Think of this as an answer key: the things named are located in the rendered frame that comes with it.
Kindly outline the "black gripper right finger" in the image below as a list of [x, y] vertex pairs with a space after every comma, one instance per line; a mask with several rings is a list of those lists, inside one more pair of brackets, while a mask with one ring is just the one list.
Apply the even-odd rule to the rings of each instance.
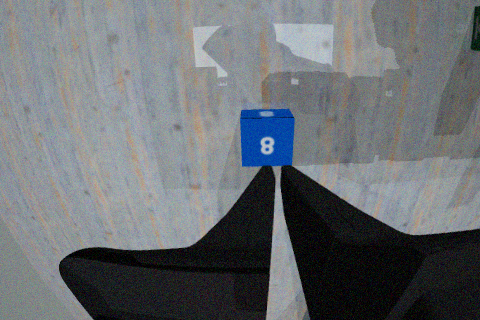
[[309, 320], [401, 320], [417, 297], [480, 276], [480, 229], [408, 235], [281, 165]]

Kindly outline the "green block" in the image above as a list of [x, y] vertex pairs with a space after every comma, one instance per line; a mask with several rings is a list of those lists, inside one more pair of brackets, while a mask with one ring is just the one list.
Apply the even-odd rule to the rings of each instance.
[[473, 33], [472, 33], [472, 41], [471, 41], [471, 51], [479, 51], [480, 52], [480, 7], [479, 5], [475, 5], [475, 13], [473, 13], [475, 17], [473, 17]]

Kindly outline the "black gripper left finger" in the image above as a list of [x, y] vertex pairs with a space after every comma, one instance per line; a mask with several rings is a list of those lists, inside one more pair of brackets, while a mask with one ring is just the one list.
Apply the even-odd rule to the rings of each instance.
[[61, 279], [95, 320], [265, 320], [275, 175], [263, 165], [231, 211], [184, 248], [79, 249]]

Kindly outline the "blue block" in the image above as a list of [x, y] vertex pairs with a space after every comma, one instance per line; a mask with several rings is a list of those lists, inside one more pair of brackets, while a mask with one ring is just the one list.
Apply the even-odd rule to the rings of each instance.
[[285, 108], [241, 111], [243, 167], [292, 165], [295, 117]]

